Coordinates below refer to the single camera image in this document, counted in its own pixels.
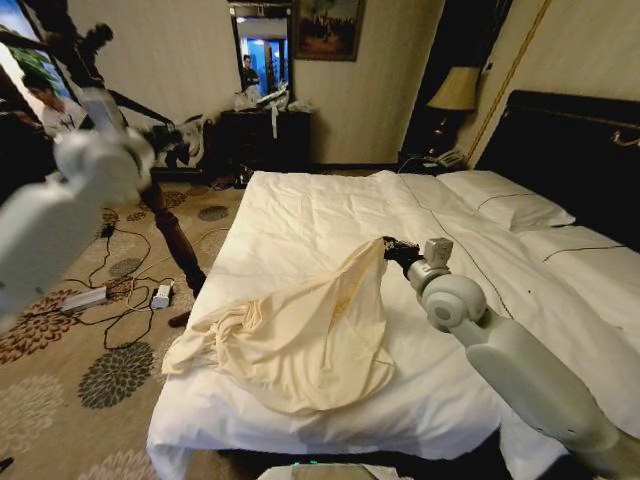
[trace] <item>wooden leg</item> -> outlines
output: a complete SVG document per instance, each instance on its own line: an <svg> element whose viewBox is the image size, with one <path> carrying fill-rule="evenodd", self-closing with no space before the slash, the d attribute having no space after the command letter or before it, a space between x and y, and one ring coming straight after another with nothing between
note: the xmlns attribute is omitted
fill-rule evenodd
<svg viewBox="0 0 640 480"><path fill-rule="evenodd" d="M189 239L180 228L178 219L169 211L164 201L162 189L155 181L140 195L142 201L153 212L156 227L162 232L171 256L187 277L187 285L193 291L194 298L200 293L206 276L198 265L198 258ZM171 327L183 327L187 324L189 313L186 312L169 320Z"/></svg>

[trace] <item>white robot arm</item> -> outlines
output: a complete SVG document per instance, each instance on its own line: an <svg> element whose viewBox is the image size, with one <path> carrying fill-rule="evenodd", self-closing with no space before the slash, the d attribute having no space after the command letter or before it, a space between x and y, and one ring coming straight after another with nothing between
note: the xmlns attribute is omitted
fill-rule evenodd
<svg viewBox="0 0 640 480"><path fill-rule="evenodd" d="M450 274L452 247L437 238L423 257L414 247L387 258L403 266L429 321L464 345L471 365L527 424L599 475L640 478L640 441L613 425L582 380L527 329L489 308L476 282Z"/></svg>
<svg viewBox="0 0 640 480"><path fill-rule="evenodd" d="M100 208L137 198L150 181L151 145L121 126L106 91L83 94L96 130L71 132L56 144L64 179L22 187L0 209L0 334L84 250L99 228Z"/></svg>

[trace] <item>phone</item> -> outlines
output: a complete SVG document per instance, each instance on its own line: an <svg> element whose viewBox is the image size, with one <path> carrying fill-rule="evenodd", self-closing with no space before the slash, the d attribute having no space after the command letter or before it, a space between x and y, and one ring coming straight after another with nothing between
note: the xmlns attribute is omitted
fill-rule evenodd
<svg viewBox="0 0 640 480"><path fill-rule="evenodd" d="M435 159L435 162L444 168L454 168L466 163L467 157L460 150L449 150Z"/></svg>

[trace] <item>mirror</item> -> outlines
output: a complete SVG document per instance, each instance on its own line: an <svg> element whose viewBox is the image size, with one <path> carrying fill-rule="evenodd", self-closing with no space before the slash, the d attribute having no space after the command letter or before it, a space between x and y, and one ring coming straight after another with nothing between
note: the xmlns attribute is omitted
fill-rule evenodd
<svg viewBox="0 0 640 480"><path fill-rule="evenodd" d="M229 5L242 91L257 99L286 83L291 92L291 5L273 1Z"/></svg>

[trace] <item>wall trim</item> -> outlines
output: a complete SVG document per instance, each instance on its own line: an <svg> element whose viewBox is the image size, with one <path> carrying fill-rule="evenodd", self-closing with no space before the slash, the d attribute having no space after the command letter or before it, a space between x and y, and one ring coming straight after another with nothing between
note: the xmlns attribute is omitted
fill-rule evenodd
<svg viewBox="0 0 640 480"><path fill-rule="evenodd" d="M502 81L502 85L500 85L500 90L498 90L498 95L496 95L496 98L493 100L493 103L491 104L491 108L489 109L489 112L487 113L487 115L484 117L484 120L482 121L482 126L480 127L480 130L478 130L478 133L476 133L476 136L473 139L471 148L467 152L467 158L472 158L473 154L478 148L480 140L484 136L484 133L487 130L487 127L489 126L489 122L491 121L491 119L493 118L493 115L498 109L498 105L502 101L502 97L504 97L507 91L507 88L509 86L509 83L511 83L511 79L515 75L516 70L518 70L518 67L520 66L520 62L522 61L522 58L527 52L527 49L529 48L529 44L533 40L533 37L535 36L536 31L540 26L540 23L542 23L542 19L544 18L545 13L547 13L547 9L549 8L549 5L551 5L552 1L553 0L545 0L545 2L542 4L542 7L540 7L540 10L536 15L536 18L533 21L533 24L531 25L531 28L529 29L527 36L522 42L522 45L520 45L520 50L518 50L518 54L516 55L516 58L513 60L513 63L511 64L511 68L509 69L509 71L507 72L507 75Z"/></svg>

